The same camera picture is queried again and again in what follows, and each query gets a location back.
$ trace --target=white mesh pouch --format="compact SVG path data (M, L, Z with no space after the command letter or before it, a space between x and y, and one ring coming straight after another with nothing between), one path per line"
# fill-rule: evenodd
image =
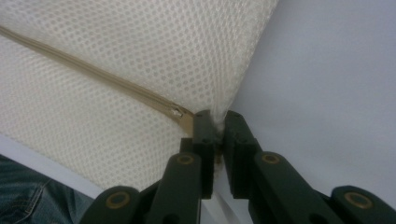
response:
M0 26L61 50L221 129L276 0L0 2ZM186 136L129 95L0 38L0 133L103 189L159 179Z

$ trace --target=brass screw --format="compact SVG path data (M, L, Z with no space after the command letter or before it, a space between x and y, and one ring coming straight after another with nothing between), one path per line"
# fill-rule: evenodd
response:
M262 155L262 160L270 164L277 164L280 162L280 158L278 156L268 154Z
M369 198L357 192L348 192L344 197L349 203L361 209L369 209L373 207L373 202Z
M108 196L106 206L110 209L119 209L131 201L131 196L125 191L119 191Z
M177 162L183 165L188 165L194 162L194 158L191 156L179 156L177 157Z

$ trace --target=blue jeans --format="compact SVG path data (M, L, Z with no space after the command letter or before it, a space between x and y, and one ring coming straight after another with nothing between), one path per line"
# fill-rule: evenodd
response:
M92 201L0 155L0 223L79 223Z

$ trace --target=beige zipper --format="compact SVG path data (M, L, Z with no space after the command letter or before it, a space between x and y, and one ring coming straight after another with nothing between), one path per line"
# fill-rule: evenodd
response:
M177 105L164 97L161 97L159 94L153 91L140 87L131 81L128 81L121 77L117 77L72 55L64 53L58 49L33 40L29 37L19 35L2 26L0 26L0 35L12 39L15 42L18 42L29 49L46 55L59 63L65 64L69 67L73 67L74 69L77 69L78 71L83 72L86 75L99 78L113 88L118 88L119 90L124 91L125 93L133 96L139 102L142 102L143 104L162 112L167 117L177 122L177 124L189 136L192 136L193 113L190 112L188 109Z

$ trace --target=gold zipper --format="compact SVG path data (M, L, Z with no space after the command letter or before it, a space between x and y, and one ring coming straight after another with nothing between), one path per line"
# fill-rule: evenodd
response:
M86 75L99 78L114 88L119 88L123 92L133 96L139 102L165 114L168 118L174 120L184 130L184 132L189 136L192 136L192 120L194 115L181 105L177 105L153 91L138 86L124 78L117 77L49 45L12 32L5 27L0 26L0 35L12 39L29 49L46 55L59 63L73 67Z

